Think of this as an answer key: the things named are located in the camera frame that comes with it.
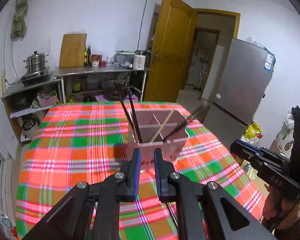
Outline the person's right hand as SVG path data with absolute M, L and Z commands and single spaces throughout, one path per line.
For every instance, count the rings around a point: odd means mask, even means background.
M 262 211 L 262 216 L 266 220 L 270 220 L 277 216 L 279 209 L 276 207 L 275 200 L 278 192 L 270 185 L 265 184 L 268 191 L 264 208 Z M 293 200 L 288 200 L 283 198 L 281 201 L 281 211 L 287 215 L 285 219 L 277 225 L 276 229 L 285 230 L 291 228 L 300 218 L 300 201 L 296 203 Z

